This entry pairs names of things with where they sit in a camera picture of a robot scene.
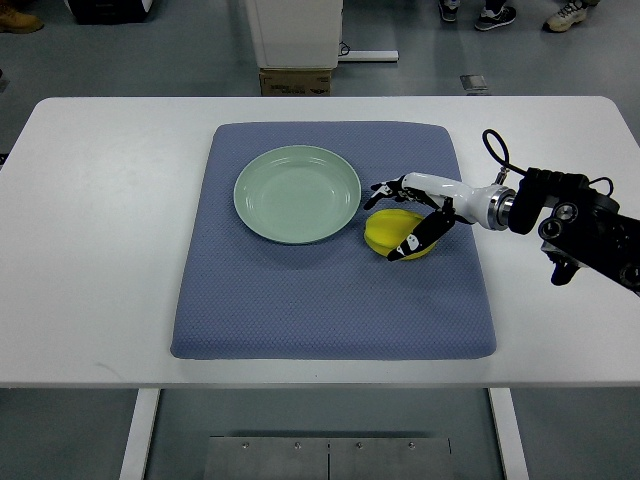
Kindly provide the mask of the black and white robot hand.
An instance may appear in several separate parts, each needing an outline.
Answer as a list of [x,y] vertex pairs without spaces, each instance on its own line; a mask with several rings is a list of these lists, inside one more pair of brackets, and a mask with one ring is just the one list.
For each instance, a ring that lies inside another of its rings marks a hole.
[[404,260],[428,250],[457,222],[479,224],[488,230],[505,230],[507,203],[515,197],[512,189],[501,184],[471,187],[461,181],[417,172],[376,183],[371,190],[373,194],[364,205],[366,210],[389,198],[418,202],[432,208],[432,212],[386,254],[389,261]]

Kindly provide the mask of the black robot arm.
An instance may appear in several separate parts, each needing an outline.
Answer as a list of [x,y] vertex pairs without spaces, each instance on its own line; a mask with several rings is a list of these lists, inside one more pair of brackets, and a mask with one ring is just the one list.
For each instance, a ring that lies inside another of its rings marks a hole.
[[490,155],[501,166],[496,183],[507,173],[522,176],[518,190],[503,189],[488,207],[489,225],[525,235],[533,230],[541,250],[554,264],[551,283],[568,284],[581,268],[591,268],[634,294],[639,293],[639,221],[619,213],[610,178],[530,167],[509,161],[502,137],[482,133]]

